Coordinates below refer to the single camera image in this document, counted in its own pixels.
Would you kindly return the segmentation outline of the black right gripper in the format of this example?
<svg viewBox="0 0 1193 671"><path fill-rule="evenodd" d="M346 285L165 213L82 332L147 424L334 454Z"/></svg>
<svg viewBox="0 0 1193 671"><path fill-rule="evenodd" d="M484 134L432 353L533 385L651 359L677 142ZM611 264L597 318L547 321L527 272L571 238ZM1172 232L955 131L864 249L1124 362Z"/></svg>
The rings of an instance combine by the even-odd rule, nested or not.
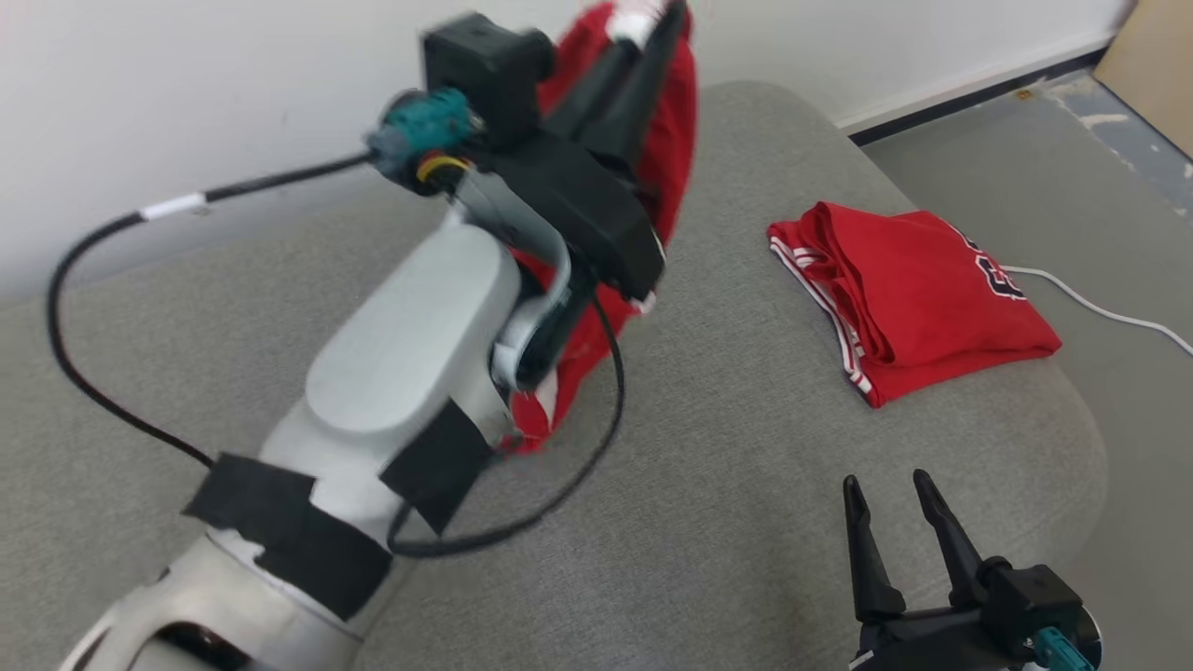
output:
<svg viewBox="0 0 1193 671"><path fill-rule="evenodd" d="M979 607L981 558L932 476L915 469L913 485L925 521L937 531L951 584L950 607L907 614L871 531L871 510L857 476L843 478L843 515L859 650L852 670L1009 670L1024 667L1028 624L1038 607Z"/></svg>

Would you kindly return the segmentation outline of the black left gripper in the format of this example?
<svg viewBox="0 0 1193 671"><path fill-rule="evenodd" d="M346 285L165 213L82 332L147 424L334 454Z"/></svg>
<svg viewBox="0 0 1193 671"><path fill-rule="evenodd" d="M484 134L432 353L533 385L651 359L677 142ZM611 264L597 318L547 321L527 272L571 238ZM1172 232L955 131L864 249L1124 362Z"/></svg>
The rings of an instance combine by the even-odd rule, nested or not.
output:
<svg viewBox="0 0 1193 671"><path fill-rule="evenodd" d="M520 248L544 260L571 251L596 281L644 301L665 272L665 250L638 195L596 158L628 178L638 171L690 5L629 4L610 20L614 41L555 104L554 133L496 154L483 174L483 199L494 224L528 238ZM594 156L568 140L581 131Z"/></svg>

